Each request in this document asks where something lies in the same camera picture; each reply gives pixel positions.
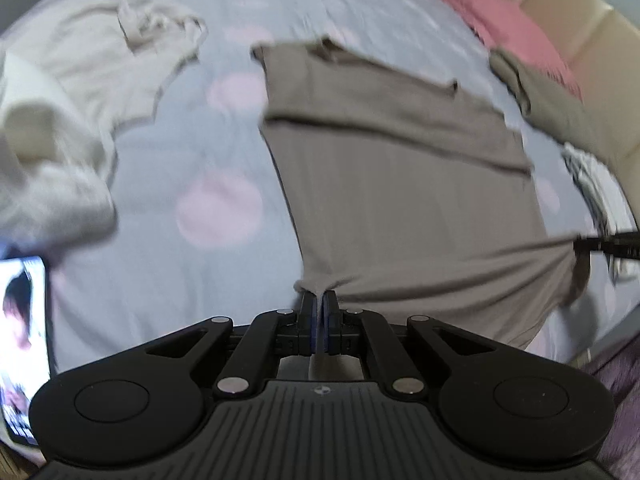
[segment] polka dot bed sheet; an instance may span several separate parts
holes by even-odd
[[[244,324],[296,303],[300,250],[258,130],[267,95],[250,46],[260,41],[328,34],[415,75],[440,83],[457,79],[522,133],[549,234],[594,233],[558,145],[524,122],[492,75],[487,51],[440,0],[169,1],[201,15],[209,36],[199,60],[167,87],[155,120],[119,133],[111,187],[116,231],[54,258],[60,370],[209,316]],[[639,283],[612,284],[606,260],[593,255],[588,290],[552,313],[529,350],[568,361],[638,300]]]

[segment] headboard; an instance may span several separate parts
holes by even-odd
[[[640,30],[603,0],[514,0],[573,70],[618,156],[611,168],[640,223]]]

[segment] smartphone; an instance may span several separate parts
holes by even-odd
[[[0,403],[9,437],[37,446],[29,406],[52,375],[49,283],[39,256],[0,260]]]

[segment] purple fabric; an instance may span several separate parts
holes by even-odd
[[[640,479],[640,334],[585,366],[613,394],[616,416],[598,460],[620,480]]]

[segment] pink pillow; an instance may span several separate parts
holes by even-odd
[[[577,98],[580,87],[545,33],[511,0],[442,0],[487,48],[501,46],[561,84]]]

